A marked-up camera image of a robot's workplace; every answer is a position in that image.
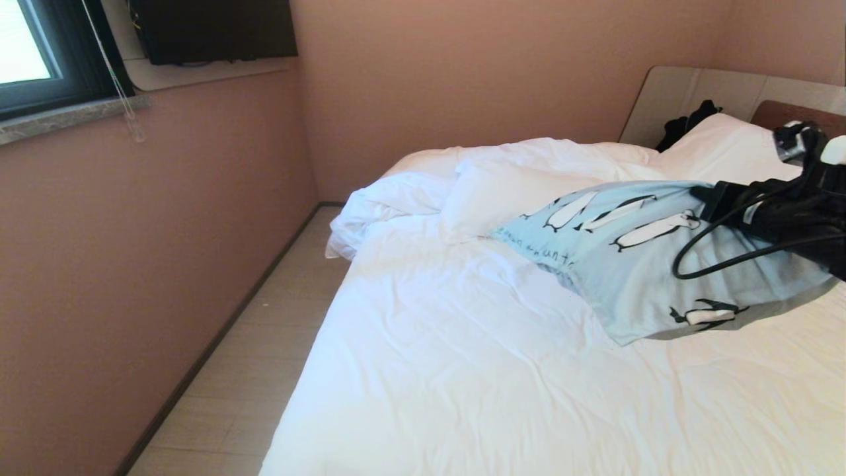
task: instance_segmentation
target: black cord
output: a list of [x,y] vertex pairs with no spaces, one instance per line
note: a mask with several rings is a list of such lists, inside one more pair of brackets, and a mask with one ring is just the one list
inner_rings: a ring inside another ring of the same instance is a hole
[[831,190],[820,190],[820,192],[826,195],[836,196],[837,198],[846,198],[846,193],[837,193]]
[[678,272],[678,264],[681,263],[681,260],[676,257],[677,261],[673,263],[673,276],[679,278],[680,280],[694,280],[696,278],[701,278],[707,274],[715,273],[721,269],[728,268],[730,266],[734,266],[735,264],[740,264],[744,261],[749,261],[751,259],[755,259],[757,257],[762,257],[774,252],[780,252],[781,250],[785,250],[787,248],[792,248],[794,246],[802,246],[802,245],[809,245],[811,243],[817,243],[818,241],[828,241],[828,240],[837,240],[839,238],[846,238],[846,233],[841,235],[830,235],[830,236],[817,236],[816,238],[807,238],[805,240],[794,240],[788,241],[786,243],[781,243],[778,245],[768,246],[766,248],[761,248],[760,250],[756,250],[753,252],[748,252],[744,255],[740,255],[738,257],[733,257],[729,260],[723,261],[722,263],[715,264],[705,269],[701,269],[699,271],[695,271],[693,273],[681,274]]
[[[725,215],[723,215],[722,218],[720,218],[719,220],[713,222],[712,224],[709,224],[707,228],[702,230],[702,232],[699,233],[698,235],[694,236],[693,239],[690,240],[686,245],[684,245],[682,247],[681,251],[678,252],[678,254],[676,255],[676,258],[673,260],[673,276],[675,276],[676,278],[678,278],[680,280],[693,280],[693,279],[696,279],[696,278],[701,278],[702,276],[705,276],[706,274],[711,274],[711,273],[714,273],[715,271],[719,271],[720,269],[728,268],[729,266],[734,266],[735,264],[742,263],[744,261],[748,261],[748,260],[754,259],[756,257],[761,257],[761,256],[764,256],[764,255],[773,253],[773,252],[783,250],[784,248],[787,248],[787,247],[807,244],[807,243],[804,243],[804,241],[790,241],[788,243],[783,243],[782,245],[770,246],[768,248],[763,248],[763,249],[757,250],[755,252],[749,252],[749,253],[746,253],[744,255],[740,255],[738,257],[733,257],[732,259],[729,259],[729,260],[724,261],[722,263],[715,264],[715,265],[713,265],[709,268],[705,268],[705,269],[701,269],[699,271],[695,271],[693,273],[682,274],[678,271],[678,267],[681,265],[682,259],[684,259],[684,255],[686,255],[691,250],[691,248],[693,248],[696,245],[696,243],[698,243],[702,238],[705,238],[713,230],[715,230],[717,228],[717,226],[720,226],[721,224],[726,223],[730,218],[732,218],[734,215],[736,215],[740,212],[743,212],[744,210],[746,210],[746,208],[749,208],[752,205],[755,205],[756,203],[763,202],[764,200],[766,200],[767,198],[769,198],[771,196],[778,195],[779,193],[787,191],[792,186],[793,186],[793,183],[791,182],[791,183],[787,184],[786,186],[784,186],[780,189],[770,191],[768,193],[760,195],[760,196],[756,197],[754,200],[752,200],[751,202],[735,208],[734,210],[732,210],[732,211],[726,213]],[[813,243],[813,242],[817,242],[817,241],[834,240],[835,238],[839,238],[839,237],[841,237],[841,236],[840,235],[833,235],[833,236],[816,237],[816,238],[811,239],[811,241],[808,241],[808,242]]]

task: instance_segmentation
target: wooden headboard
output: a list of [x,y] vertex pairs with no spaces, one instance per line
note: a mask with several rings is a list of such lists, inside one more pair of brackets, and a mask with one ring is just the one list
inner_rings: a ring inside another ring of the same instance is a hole
[[656,66],[640,88],[619,141],[655,147],[664,137],[667,121],[689,115],[704,99],[713,100],[725,114],[768,129],[794,119],[811,119],[824,124],[830,137],[846,134],[843,86],[720,69]]
[[812,120],[829,137],[846,135],[846,116],[778,101],[762,102],[750,122],[765,129],[776,129],[792,120]]

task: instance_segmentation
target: light blue towel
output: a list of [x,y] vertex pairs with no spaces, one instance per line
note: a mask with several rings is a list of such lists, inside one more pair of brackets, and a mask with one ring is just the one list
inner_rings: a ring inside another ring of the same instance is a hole
[[[620,345],[705,329],[738,329],[785,313],[831,290],[820,265],[775,252],[694,280],[673,277],[678,251],[708,223],[696,181],[616,182],[558,198],[492,237],[554,273],[584,297]],[[721,226],[682,261],[690,272],[769,246]]]

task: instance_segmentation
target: television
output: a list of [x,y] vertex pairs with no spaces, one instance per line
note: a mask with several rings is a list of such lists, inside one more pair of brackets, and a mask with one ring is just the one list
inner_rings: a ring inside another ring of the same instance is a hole
[[288,0],[129,0],[152,64],[297,56]]

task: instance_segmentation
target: penguin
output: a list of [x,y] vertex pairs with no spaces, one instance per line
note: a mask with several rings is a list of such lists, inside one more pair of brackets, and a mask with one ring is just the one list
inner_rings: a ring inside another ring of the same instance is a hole
[[659,236],[669,235],[679,228],[685,227],[691,230],[699,228],[701,221],[694,215],[693,210],[684,210],[678,215],[666,217],[649,224],[645,224],[631,230],[623,236],[614,240],[612,245],[619,246],[618,252],[626,248],[638,246],[656,239]]
[[727,304],[720,301],[712,301],[711,299],[697,299],[695,302],[702,302],[707,304],[709,309],[691,309],[684,316],[679,314],[674,307],[670,307],[670,317],[678,324],[688,323],[690,325],[711,323],[703,330],[718,326],[724,322],[734,319],[735,316],[749,309],[749,306],[741,309],[734,304]]
[[582,212],[585,211],[585,208],[591,203],[593,197],[598,195],[598,191],[592,191],[590,193],[585,193],[583,196],[573,200],[571,203],[564,205],[560,210],[553,213],[548,219],[546,224],[542,226],[542,228],[551,227],[552,231],[558,233],[560,229],[570,223],[570,220],[579,216]]
[[[555,199],[554,202],[547,205],[547,207],[554,207],[554,206],[558,205],[558,202],[560,202],[560,201],[561,201],[561,197],[558,197],[558,198]],[[535,215],[537,215],[538,212],[534,212],[531,215],[527,215],[527,214],[523,213],[522,215],[518,216],[517,218],[527,220],[527,219],[530,219],[530,218],[534,217]]]
[[596,230],[597,228],[603,225],[609,224],[616,219],[621,219],[629,213],[636,212],[637,210],[640,210],[646,204],[646,202],[657,199],[657,196],[646,195],[638,196],[637,198],[632,198],[631,200],[626,200],[625,202],[617,205],[617,207],[613,210],[608,210],[607,212],[604,212],[591,220],[582,222],[581,224],[579,224],[579,226],[573,228],[573,230],[584,230],[588,233],[593,233],[593,230]]

